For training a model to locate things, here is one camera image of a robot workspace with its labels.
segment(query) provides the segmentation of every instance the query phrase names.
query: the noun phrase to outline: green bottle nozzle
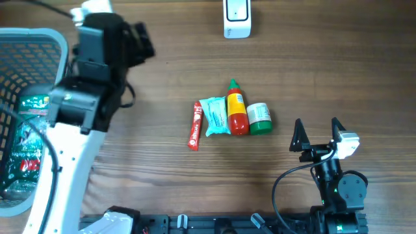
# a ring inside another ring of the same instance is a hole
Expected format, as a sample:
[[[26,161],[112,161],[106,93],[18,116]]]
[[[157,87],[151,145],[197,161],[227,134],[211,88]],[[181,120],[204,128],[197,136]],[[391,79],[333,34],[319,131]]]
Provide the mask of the green bottle nozzle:
[[[240,86],[237,84],[237,82],[235,82],[234,79],[231,79],[231,82],[229,83],[228,90],[230,90],[232,88],[240,88]]]

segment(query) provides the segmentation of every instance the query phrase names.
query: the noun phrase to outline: bottle label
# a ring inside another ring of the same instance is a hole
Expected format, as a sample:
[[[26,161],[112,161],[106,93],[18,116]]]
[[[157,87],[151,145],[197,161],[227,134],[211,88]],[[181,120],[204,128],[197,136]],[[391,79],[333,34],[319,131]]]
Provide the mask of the bottle label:
[[[258,103],[248,107],[248,121],[250,124],[260,121],[272,121],[267,106],[263,103]]]
[[[227,98],[227,115],[247,114],[241,94],[230,94]]]

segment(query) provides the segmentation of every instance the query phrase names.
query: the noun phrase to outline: yellow label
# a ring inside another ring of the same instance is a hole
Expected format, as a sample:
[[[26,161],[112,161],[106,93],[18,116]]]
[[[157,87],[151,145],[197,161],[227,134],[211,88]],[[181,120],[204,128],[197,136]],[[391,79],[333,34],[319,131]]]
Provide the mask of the yellow label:
[[[227,98],[227,114],[247,114],[241,94],[230,94]]]

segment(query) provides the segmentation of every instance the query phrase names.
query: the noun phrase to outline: gray basket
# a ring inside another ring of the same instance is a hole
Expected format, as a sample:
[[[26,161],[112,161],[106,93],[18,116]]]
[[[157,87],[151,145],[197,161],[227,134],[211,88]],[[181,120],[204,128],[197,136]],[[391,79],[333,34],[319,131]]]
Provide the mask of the gray basket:
[[[0,103],[17,111],[19,94],[26,88],[59,82],[66,70],[68,43],[53,29],[0,29]],[[0,111],[0,163],[7,160],[14,119]],[[32,206],[26,200],[0,198],[0,216],[15,216]]]

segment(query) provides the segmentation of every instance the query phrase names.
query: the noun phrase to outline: green snack bag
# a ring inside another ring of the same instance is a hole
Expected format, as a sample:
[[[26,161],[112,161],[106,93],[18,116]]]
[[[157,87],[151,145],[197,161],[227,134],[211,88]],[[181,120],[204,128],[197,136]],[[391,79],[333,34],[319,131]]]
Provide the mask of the green snack bag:
[[[48,108],[48,95],[22,96],[18,114],[45,132]],[[0,195],[4,199],[27,199],[36,188],[44,143],[27,122],[16,120],[13,146],[0,186]]]

